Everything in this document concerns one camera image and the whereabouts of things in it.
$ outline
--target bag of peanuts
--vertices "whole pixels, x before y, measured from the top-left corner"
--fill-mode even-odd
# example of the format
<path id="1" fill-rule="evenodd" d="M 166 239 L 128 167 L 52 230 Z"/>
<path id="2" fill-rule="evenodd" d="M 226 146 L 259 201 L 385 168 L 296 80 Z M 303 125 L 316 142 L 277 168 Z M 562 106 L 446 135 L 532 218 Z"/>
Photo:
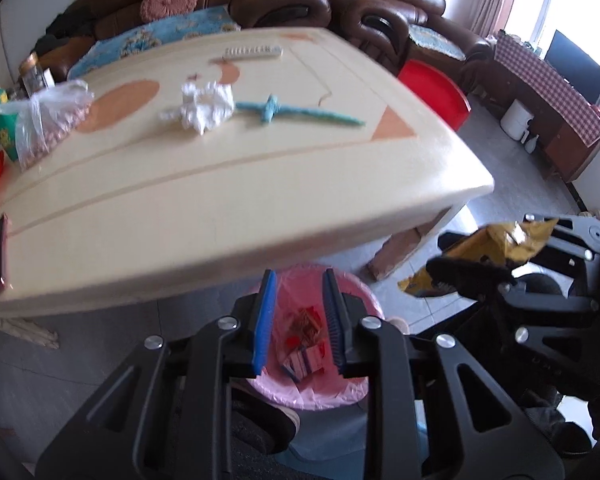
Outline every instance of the bag of peanuts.
<path id="1" fill-rule="evenodd" d="M 0 115 L 18 115 L 15 144 L 23 171 L 87 118 L 93 99 L 87 83 L 76 80 L 43 89 L 27 100 L 0 104 Z"/>

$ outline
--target white tissue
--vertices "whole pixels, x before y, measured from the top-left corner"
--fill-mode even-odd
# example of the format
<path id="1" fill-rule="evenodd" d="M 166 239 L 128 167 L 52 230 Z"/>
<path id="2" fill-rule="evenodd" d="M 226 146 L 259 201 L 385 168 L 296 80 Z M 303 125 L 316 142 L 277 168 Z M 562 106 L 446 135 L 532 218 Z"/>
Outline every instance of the white tissue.
<path id="1" fill-rule="evenodd" d="M 163 121 L 180 120 L 184 129 L 194 128 L 200 135 L 213 130 L 234 114 L 234 94 L 231 85 L 213 81 L 200 88 L 193 82 L 182 85 L 182 106 L 165 110 Z"/>

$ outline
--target white remote control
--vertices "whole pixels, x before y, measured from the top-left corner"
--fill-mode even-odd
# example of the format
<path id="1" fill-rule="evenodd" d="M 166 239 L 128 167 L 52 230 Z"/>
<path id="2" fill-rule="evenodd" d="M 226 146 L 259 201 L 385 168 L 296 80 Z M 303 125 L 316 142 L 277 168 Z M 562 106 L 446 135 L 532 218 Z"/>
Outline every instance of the white remote control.
<path id="1" fill-rule="evenodd" d="M 279 45 L 240 46 L 224 51 L 222 59 L 249 59 L 255 57 L 280 57 L 282 47 Z"/>

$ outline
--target person's foot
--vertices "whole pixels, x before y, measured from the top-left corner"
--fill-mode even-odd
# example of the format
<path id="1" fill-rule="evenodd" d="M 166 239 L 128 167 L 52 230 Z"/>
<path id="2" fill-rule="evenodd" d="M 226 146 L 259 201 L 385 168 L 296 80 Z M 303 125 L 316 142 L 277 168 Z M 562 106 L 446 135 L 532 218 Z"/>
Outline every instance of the person's foot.
<path id="1" fill-rule="evenodd" d="M 284 451 L 300 430 L 300 416 L 265 399 L 246 380 L 232 380 L 231 388 L 232 410 L 271 436 L 274 445 L 270 453 Z"/>
<path id="2" fill-rule="evenodd" d="M 409 335 L 409 324 L 399 316 L 391 316 L 387 319 L 389 323 L 395 326 L 403 335 Z"/>

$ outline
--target wooden cabinet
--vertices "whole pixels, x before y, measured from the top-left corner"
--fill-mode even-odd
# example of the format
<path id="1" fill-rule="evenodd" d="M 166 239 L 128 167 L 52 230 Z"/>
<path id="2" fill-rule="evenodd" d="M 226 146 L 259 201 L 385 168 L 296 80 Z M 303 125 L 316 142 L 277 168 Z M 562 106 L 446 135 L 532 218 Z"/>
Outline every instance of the wooden cabinet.
<path id="1" fill-rule="evenodd" d="M 514 99 L 534 115 L 529 132 L 539 136 L 539 146 L 565 182 L 576 179 L 600 148 L 600 140 L 587 148 L 562 116 L 529 85 L 495 60 L 485 63 L 478 82 L 499 105 L 509 108 Z"/>

